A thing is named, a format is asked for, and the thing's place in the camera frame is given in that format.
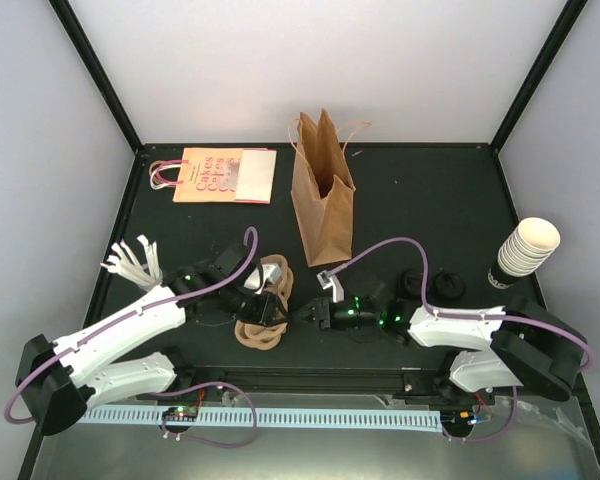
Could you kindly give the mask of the brown pulp cup carrier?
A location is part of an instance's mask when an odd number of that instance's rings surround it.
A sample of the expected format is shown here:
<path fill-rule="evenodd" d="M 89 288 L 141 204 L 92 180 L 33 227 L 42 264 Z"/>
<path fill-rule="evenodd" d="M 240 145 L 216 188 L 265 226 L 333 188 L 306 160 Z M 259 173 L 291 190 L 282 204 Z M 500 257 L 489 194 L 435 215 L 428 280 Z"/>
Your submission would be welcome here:
<path fill-rule="evenodd" d="M 276 347 L 288 324 L 288 301 L 292 293 L 294 274 L 287 259 L 279 254 L 261 258 L 263 265 L 279 269 L 274 280 L 267 280 L 256 304 L 236 316 L 234 334 L 239 343 L 261 351 Z"/>

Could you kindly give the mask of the brown paper bag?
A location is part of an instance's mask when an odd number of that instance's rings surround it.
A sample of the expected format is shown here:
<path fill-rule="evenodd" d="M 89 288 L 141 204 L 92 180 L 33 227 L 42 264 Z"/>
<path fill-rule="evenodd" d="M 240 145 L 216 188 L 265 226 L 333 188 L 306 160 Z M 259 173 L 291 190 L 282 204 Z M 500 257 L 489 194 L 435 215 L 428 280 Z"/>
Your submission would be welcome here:
<path fill-rule="evenodd" d="M 356 187 L 346 150 L 368 121 L 336 126 L 323 109 L 318 120 L 301 112 L 288 127 L 295 152 L 291 198 L 307 265 L 352 258 Z"/>

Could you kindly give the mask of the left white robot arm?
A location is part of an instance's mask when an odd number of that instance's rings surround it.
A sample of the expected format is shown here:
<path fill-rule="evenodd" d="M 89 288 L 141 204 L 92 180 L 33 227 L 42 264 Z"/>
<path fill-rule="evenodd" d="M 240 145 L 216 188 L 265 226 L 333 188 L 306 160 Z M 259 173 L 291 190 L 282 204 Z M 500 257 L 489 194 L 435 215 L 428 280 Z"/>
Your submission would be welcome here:
<path fill-rule="evenodd" d="M 50 340 L 37 335 L 22 350 L 15 386 L 40 434 L 61 433 L 95 408 L 138 395 L 182 399 L 194 368 L 175 345 L 128 360 L 126 354 L 201 315 L 220 312 L 245 346 L 275 347 L 286 330 L 293 273 L 285 257 L 255 256 L 233 244 L 216 260 L 172 271 L 122 310 Z"/>

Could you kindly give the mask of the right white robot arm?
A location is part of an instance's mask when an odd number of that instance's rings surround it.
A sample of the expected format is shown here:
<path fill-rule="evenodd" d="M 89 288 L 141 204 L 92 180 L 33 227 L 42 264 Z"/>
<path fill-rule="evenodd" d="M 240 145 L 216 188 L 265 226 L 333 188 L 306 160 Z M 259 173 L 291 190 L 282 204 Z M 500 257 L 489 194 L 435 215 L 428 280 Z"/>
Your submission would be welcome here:
<path fill-rule="evenodd" d="M 376 327 L 404 345 L 450 349 L 434 379 L 437 396 L 447 403 L 504 387 L 565 401 L 589 359 L 581 334 L 525 297 L 488 309 L 449 308 L 418 297 L 429 291 L 420 278 L 403 275 L 394 293 L 372 276 L 349 292 L 329 272 L 318 278 L 333 294 L 311 300 L 294 319 L 322 331 Z"/>

